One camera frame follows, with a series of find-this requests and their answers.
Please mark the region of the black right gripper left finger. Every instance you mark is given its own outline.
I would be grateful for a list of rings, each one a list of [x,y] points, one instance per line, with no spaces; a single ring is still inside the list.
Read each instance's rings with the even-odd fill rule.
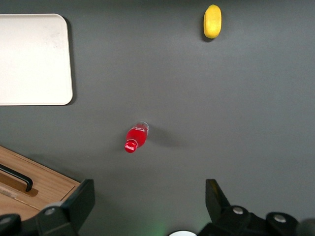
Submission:
[[[20,215],[0,216],[2,236],[77,236],[95,205],[95,183],[84,180],[61,204],[45,207],[28,220]]]

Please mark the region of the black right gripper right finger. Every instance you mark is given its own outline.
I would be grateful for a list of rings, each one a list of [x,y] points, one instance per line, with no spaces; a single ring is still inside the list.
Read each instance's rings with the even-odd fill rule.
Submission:
[[[296,236],[298,221],[282,212],[262,219],[242,206],[231,205],[215,179],[207,179],[205,203],[211,222],[199,236]]]

